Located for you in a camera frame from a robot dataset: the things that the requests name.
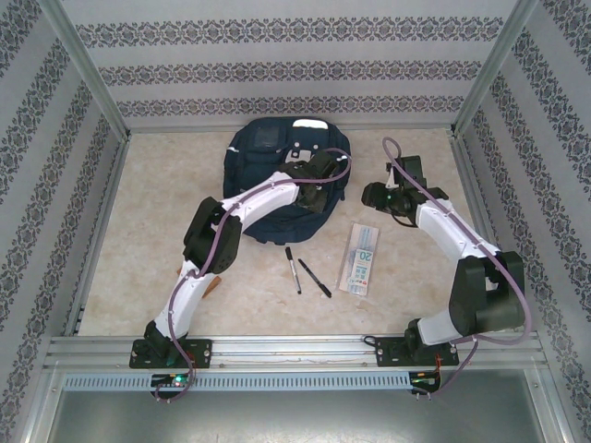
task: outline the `metal floor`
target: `metal floor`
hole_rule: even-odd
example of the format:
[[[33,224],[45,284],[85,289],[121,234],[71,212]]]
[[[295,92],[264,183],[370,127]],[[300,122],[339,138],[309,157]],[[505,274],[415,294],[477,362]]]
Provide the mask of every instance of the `metal floor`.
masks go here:
[[[433,401],[406,391],[64,392],[51,442],[544,441],[523,371],[467,371]]]

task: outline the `enclosure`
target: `enclosure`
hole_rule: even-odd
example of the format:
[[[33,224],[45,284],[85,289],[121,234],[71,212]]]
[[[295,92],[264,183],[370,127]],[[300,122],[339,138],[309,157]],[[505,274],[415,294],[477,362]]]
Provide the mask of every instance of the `enclosure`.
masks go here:
[[[591,440],[588,0],[0,7],[2,441]],[[163,371],[130,369],[132,342],[173,290],[199,203],[223,196],[234,133],[280,115],[351,143],[345,200],[290,245],[333,297],[303,269],[297,294],[284,248],[243,235],[192,318],[210,367],[156,404]],[[384,137],[525,264],[528,339],[481,342],[432,401],[362,340],[445,308],[455,271],[361,203],[388,179]],[[380,228],[366,297],[334,289],[353,222]]]

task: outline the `pen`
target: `pen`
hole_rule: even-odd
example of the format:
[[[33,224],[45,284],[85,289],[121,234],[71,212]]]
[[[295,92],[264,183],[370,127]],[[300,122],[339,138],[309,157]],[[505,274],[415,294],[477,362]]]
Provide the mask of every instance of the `pen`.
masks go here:
[[[318,278],[314,275],[310,268],[306,266],[306,263],[304,263],[304,261],[301,258],[299,258],[297,261],[299,261],[299,264],[302,265],[302,268],[306,270],[309,276],[312,277],[312,280],[318,285],[319,288],[321,288],[321,290],[326,294],[326,296],[332,298],[332,294],[329,291],[329,288],[320,283],[320,280],[318,280]]]
[[[294,263],[294,257],[292,256],[292,249],[288,246],[285,249],[285,254],[289,260],[289,266],[292,267],[292,275],[294,276],[295,289],[297,293],[302,293],[302,288],[299,285],[299,279],[297,278],[296,264]]]

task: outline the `aluminum frame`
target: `aluminum frame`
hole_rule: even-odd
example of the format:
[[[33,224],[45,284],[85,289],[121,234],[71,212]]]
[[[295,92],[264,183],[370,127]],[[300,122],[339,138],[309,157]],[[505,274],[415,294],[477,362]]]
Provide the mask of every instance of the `aluminum frame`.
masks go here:
[[[487,61],[480,69],[474,85],[468,92],[467,97],[460,108],[453,125],[455,130],[462,134],[466,128],[470,125],[470,121],[476,113],[478,106],[482,103],[485,95],[488,92],[488,87],[495,79],[501,66],[510,53],[511,48],[529,17],[534,12],[534,8],[537,6],[537,0],[518,0],[511,12],[511,15],[507,18],[505,26],[501,30],[501,35],[495,42],[495,45],[488,55]]]
[[[509,340],[518,337],[521,332],[499,332],[490,335]],[[224,375],[232,379],[253,375],[265,377],[270,374],[280,376],[310,374],[324,378],[375,377],[376,375],[407,377],[409,371],[433,369],[432,366],[378,367],[375,350],[363,343],[363,337],[361,335],[209,337],[213,341],[211,367],[199,370],[198,377]],[[43,362],[40,383],[35,391],[30,414],[25,424],[25,432],[20,441],[27,443],[48,441],[68,377],[94,374],[108,375],[110,379],[117,380],[129,377],[130,374],[149,377],[153,374],[170,372],[166,369],[130,369],[129,355],[135,339],[135,337],[55,337],[51,339],[49,351]],[[466,358],[470,348],[471,343],[457,346],[461,361]],[[451,372],[454,369],[454,367],[442,368],[445,372]],[[524,371],[546,441],[552,443],[573,441],[573,435],[549,372],[546,355],[536,332],[532,332],[528,339],[512,348],[481,341],[478,353],[465,370],[495,369]],[[220,384],[209,390],[232,390],[232,386],[231,383]],[[381,386],[380,389],[407,389],[407,387],[404,383],[393,383],[391,386]],[[92,387],[87,390],[102,389]],[[104,390],[137,389],[128,388],[126,383],[119,383],[115,387],[111,385]]]
[[[76,28],[59,0],[40,0],[39,6],[47,17],[60,41],[66,47],[67,53],[78,72],[88,85],[92,97],[99,103],[101,111],[107,118],[118,140],[127,137],[129,129],[119,111],[115,100],[111,96],[98,68],[92,62],[90,54],[80,39]]]
[[[117,189],[119,188],[119,182],[121,181],[121,175],[123,174],[123,169],[125,168],[131,138],[125,136],[122,143],[124,143],[124,145],[117,156],[114,173],[107,184],[107,199],[104,201],[103,208],[99,214],[99,220],[97,221],[98,229],[90,243],[90,257],[89,260],[87,260],[84,270],[82,271],[78,285],[78,292],[74,298],[71,314],[67,319],[66,327],[64,329],[64,334],[67,336],[77,333],[80,310],[86,304],[86,301],[89,297],[92,280],[94,278],[94,272],[99,263],[99,255],[101,254],[104,237],[106,236],[107,225],[109,224],[113,205],[115,204],[115,197],[117,194]]]

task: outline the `wallpaper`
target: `wallpaper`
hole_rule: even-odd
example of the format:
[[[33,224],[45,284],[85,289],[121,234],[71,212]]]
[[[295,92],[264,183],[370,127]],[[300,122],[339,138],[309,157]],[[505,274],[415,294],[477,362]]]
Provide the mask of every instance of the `wallpaper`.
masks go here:
[[[65,0],[131,129],[453,122],[515,0]]]
[[[576,441],[591,440],[590,25],[584,2],[541,2],[464,134],[497,242],[525,259]]]
[[[0,442],[61,335],[119,140],[39,6],[0,1]]]

